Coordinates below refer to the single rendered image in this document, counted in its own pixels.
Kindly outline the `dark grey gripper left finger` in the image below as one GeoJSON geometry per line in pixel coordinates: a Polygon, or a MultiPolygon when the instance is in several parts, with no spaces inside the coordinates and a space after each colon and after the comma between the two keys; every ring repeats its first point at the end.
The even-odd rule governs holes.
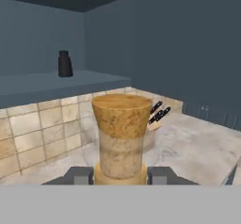
{"type": "Polygon", "coordinates": [[[54,185],[72,185],[72,184],[83,184],[93,185],[94,168],[93,167],[71,167],[63,175],[59,176],[46,184],[54,185]]]}

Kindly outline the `blue-grey open cabinet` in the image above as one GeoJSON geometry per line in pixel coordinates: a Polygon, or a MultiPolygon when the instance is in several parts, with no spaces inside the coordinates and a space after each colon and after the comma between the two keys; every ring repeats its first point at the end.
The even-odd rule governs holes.
{"type": "Polygon", "coordinates": [[[0,108],[128,87],[133,0],[0,0],[0,108]],[[72,77],[58,76],[66,50],[72,77]]]}

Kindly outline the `blue-grey cabinet door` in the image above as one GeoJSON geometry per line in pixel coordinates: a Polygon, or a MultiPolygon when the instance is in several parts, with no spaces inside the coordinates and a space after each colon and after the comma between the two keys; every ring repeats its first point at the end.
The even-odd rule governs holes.
{"type": "Polygon", "coordinates": [[[241,0],[134,0],[132,84],[241,131],[241,0]]]}

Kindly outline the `tan cork-topped shaker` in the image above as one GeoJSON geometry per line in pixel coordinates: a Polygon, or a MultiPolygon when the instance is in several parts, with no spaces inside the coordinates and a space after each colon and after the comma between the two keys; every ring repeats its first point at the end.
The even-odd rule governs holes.
{"type": "Polygon", "coordinates": [[[108,94],[94,97],[91,104],[99,130],[95,183],[145,184],[143,140],[152,101],[136,95],[108,94]]]}

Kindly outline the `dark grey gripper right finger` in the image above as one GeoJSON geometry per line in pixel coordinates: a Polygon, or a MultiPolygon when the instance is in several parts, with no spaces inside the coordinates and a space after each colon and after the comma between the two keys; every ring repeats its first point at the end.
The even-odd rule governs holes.
{"type": "Polygon", "coordinates": [[[194,182],[178,176],[170,167],[148,167],[147,184],[149,185],[192,185],[194,182]]]}

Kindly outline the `black bottle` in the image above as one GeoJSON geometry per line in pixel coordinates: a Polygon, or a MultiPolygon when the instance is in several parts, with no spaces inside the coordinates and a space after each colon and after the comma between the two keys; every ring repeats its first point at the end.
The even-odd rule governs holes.
{"type": "Polygon", "coordinates": [[[72,62],[69,52],[60,50],[58,52],[58,76],[59,77],[72,77],[72,62]]]}

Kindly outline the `wooden knife block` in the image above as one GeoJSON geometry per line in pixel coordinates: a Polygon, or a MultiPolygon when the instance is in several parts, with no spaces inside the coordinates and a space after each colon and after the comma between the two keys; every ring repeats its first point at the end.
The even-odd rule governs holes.
{"type": "Polygon", "coordinates": [[[161,119],[163,119],[170,111],[170,107],[162,108],[162,101],[158,101],[151,108],[151,115],[148,120],[147,129],[151,132],[161,127],[161,119]]]}

